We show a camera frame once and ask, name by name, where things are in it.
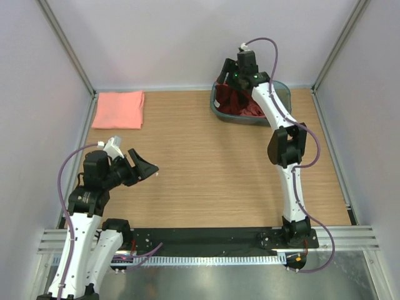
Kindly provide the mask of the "dark red t shirt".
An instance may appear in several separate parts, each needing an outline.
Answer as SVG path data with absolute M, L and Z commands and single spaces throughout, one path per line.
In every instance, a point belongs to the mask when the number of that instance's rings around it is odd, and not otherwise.
M 232 91 L 226 84 L 217 84 L 215 105 L 220 113 L 239 116 L 239 103 L 231 102 Z

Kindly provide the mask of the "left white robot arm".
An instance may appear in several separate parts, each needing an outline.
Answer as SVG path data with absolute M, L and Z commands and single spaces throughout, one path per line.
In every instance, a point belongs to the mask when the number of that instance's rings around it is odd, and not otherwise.
M 116 251 L 127 249 L 133 241 L 129 221 L 102 220 L 110 192 L 120 185 L 133 186 L 159 171 L 134 149 L 127 156 L 119 150 L 94 150 L 85 155 L 82 166 L 82 182 L 62 203 L 67 236 L 61 260 L 48 292 L 39 299 L 99 299 Z

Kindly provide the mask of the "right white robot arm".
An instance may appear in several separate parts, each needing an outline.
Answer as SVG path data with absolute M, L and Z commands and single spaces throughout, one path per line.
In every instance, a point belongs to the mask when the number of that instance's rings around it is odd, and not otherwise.
M 305 124 L 292 118 L 268 74 L 258 71 L 254 59 L 241 63 L 227 58 L 216 82 L 250 92 L 273 129 L 267 156 L 276 166 L 284 197 L 281 239 L 290 248 L 300 248 L 311 235 L 311 220 L 304 206 L 301 184 L 307 138 Z

